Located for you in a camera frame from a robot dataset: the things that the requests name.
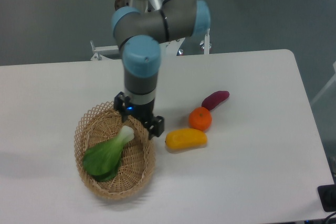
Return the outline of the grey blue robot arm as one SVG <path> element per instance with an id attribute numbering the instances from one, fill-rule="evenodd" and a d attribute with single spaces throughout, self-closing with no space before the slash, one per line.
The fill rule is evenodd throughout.
<path id="1" fill-rule="evenodd" d="M 115 97 L 114 109 L 123 120 L 139 120 L 149 137 L 163 133 L 164 119 L 153 115 L 160 46 L 206 33 L 210 25 L 209 8 L 198 0 L 159 0 L 150 12 L 128 3 L 115 11 L 111 26 L 123 63 L 124 91 Z"/>

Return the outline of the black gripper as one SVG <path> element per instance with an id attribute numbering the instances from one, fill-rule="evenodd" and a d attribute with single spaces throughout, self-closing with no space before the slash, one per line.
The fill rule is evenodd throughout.
<path id="1" fill-rule="evenodd" d="M 146 104 L 135 104 L 129 96 L 119 92 L 114 97 L 113 108 L 119 112 L 122 122 L 125 122 L 129 115 L 140 121 L 149 133 L 149 140 L 159 137 L 164 132 L 164 117 L 153 116 L 154 100 Z"/>

